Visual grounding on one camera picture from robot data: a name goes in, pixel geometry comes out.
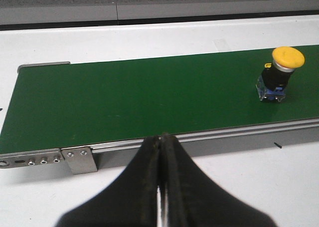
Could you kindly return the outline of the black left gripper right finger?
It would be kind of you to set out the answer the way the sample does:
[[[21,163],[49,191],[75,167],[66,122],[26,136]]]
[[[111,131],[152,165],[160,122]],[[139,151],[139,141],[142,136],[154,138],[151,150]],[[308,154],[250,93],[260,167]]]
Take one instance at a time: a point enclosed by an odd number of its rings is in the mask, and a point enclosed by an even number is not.
[[[169,227],[274,227],[265,213],[212,181],[175,136],[160,140],[161,174],[167,191]]]

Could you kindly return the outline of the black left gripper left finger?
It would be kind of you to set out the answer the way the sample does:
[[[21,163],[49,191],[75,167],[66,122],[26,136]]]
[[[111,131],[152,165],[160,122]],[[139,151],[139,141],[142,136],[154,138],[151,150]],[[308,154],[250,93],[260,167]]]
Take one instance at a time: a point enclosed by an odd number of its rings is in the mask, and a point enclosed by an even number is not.
[[[59,227],[155,227],[159,143],[144,139],[123,172],[98,195],[65,213]]]

